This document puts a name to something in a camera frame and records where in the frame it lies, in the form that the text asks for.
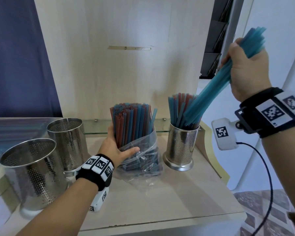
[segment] black cable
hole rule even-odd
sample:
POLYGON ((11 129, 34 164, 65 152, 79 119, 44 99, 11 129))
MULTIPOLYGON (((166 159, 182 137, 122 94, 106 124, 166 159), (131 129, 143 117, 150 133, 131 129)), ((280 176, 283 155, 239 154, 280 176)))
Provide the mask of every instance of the black cable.
POLYGON ((253 150, 255 150, 255 151, 258 153, 258 155, 261 157, 261 160, 263 161, 263 164, 265 165, 265 167, 266 167, 266 171, 267 171, 268 176, 269 176, 270 192, 271 192, 271 193, 270 193, 270 204, 269 204, 268 211, 267 211, 265 217, 263 218, 261 224, 258 226, 258 228, 257 228, 257 229, 252 233, 252 235, 251 235, 251 236, 255 236, 255 235, 258 233, 258 231, 261 229, 261 227, 265 224, 265 222, 266 222, 266 220, 268 219, 268 216, 269 216, 269 214, 270 214, 271 208, 272 208, 272 203, 273 203, 273 186, 272 186, 272 179, 271 179, 271 175, 270 175, 270 171, 269 171, 269 169, 268 169, 268 166, 266 165, 266 162, 265 162, 264 158, 261 156, 260 152, 259 152, 256 148, 254 148, 252 145, 249 145, 249 144, 247 144, 247 143, 241 143, 241 142, 236 142, 236 143, 237 143, 238 145, 242 144, 242 145, 250 146, 253 150))

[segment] metal base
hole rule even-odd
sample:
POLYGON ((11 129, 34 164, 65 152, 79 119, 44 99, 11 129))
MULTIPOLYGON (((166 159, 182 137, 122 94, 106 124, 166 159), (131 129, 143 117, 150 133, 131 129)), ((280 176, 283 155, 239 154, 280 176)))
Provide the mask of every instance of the metal base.
POLYGON ((171 168, 173 170, 187 171, 193 167, 193 159, 191 159, 191 162, 188 163, 187 165, 183 165, 183 166, 176 165, 176 164, 170 162, 169 159, 167 159, 166 152, 163 154, 163 161, 169 168, 171 168))

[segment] floor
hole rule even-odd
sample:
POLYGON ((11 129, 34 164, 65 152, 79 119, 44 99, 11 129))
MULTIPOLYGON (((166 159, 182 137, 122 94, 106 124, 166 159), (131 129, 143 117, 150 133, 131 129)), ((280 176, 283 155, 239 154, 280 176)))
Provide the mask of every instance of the floor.
MULTIPOLYGON (((270 190, 239 192, 234 196, 247 213, 246 221, 235 236, 250 236, 268 210, 270 190)), ((294 236, 294 226, 287 218, 287 212, 293 209, 284 190, 274 190, 272 210, 257 236, 294 236)))

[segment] left hand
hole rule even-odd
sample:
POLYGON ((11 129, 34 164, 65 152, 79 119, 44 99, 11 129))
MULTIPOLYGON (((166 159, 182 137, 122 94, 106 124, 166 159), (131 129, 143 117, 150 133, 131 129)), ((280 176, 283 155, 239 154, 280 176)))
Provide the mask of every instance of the left hand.
POLYGON ((108 136, 99 148, 98 154, 104 154, 108 156, 113 161, 115 168, 117 168, 123 160, 127 159, 138 151, 140 151, 139 147, 133 147, 124 152, 118 150, 114 136, 114 126, 113 123, 111 123, 108 128, 108 136))

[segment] stainless steel utensil holder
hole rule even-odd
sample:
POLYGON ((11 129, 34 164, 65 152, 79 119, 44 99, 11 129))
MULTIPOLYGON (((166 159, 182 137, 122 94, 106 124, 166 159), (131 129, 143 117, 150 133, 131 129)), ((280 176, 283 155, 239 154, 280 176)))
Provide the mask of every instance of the stainless steel utensil holder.
POLYGON ((48 124, 47 132, 57 143, 57 152, 65 175, 73 176, 74 170, 90 158, 82 120, 79 118, 56 120, 48 124))
POLYGON ((0 157, 21 206, 27 210, 43 209, 67 188, 55 148, 54 140, 38 138, 13 146, 0 157))
POLYGON ((190 170, 193 167, 192 153, 198 129, 186 131, 170 124, 167 149, 163 154, 167 166, 179 171, 190 170))

